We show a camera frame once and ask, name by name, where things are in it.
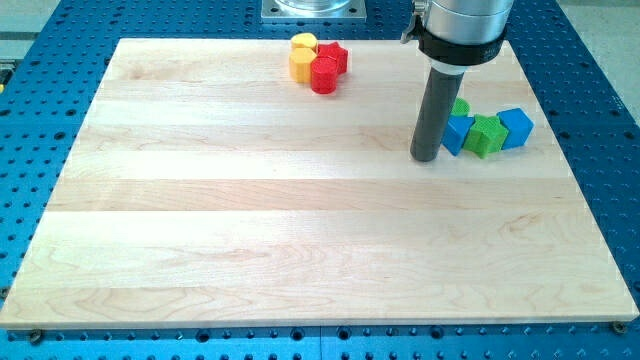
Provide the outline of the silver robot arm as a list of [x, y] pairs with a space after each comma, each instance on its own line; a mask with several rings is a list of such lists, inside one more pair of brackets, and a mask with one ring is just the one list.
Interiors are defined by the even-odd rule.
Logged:
[[436, 71], [459, 76], [494, 59], [513, 0], [414, 0], [401, 42], [418, 41]]

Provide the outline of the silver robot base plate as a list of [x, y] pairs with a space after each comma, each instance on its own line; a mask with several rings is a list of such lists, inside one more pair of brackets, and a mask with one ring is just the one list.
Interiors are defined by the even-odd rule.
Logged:
[[267, 22], [365, 20], [364, 0], [262, 0], [261, 19]]

